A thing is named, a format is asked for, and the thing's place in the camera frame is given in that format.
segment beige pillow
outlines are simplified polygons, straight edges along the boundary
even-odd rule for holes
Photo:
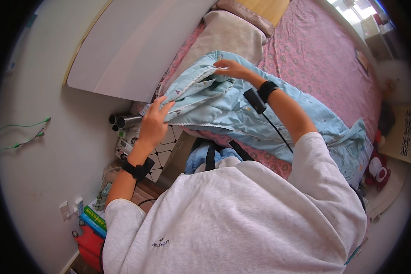
[[[236,0],[219,0],[216,3],[216,7],[225,11],[229,11],[232,14],[239,16],[240,18],[250,22],[258,27],[265,33],[267,37],[271,37],[274,34],[274,26],[267,19],[258,15],[257,13],[249,10],[246,6],[237,2]]]
[[[186,53],[175,73],[164,87],[169,86],[197,59],[214,50],[235,53],[256,65],[263,58],[265,34],[244,19],[228,11],[211,11],[204,16],[205,29]]]

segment patterned bedsheet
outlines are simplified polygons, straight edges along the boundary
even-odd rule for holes
[[[186,52],[204,30],[204,24],[192,32],[159,83],[155,96],[161,96],[167,80],[177,69]],[[347,32],[311,0],[293,0],[286,9],[274,36],[263,47],[264,58],[258,64],[263,71],[280,77],[329,107],[349,128],[363,118],[367,135],[374,139],[382,94],[374,74],[369,76],[355,58],[355,46]],[[230,147],[227,135],[194,131],[218,145]],[[241,147],[256,161],[283,178],[291,165],[270,153]]]

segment wooden headboard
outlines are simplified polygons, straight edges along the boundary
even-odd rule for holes
[[[112,0],[72,60],[70,87],[150,102],[176,53],[216,0]]]

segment brown pillow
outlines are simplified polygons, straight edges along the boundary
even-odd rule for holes
[[[263,31],[267,37],[273,36],[274,26],[273,24],[271,24],[271,22],[258,15],[257,13],[252,12],[236,0],[219,0],[218,3],[216,3],[216,6],[222,10],[231,12],[232,14],[237,15],[240,18],[255,25],[261,31]]]

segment person's right hand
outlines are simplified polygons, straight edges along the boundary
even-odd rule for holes
[[[215,74],[227,75],[242,80],[246,80],[247,77],[252,73],[251,70],[242,66],[240,63],[237,63],[234,60],[222,59],[214,63],[213,66],[219,68],[215,71]]]

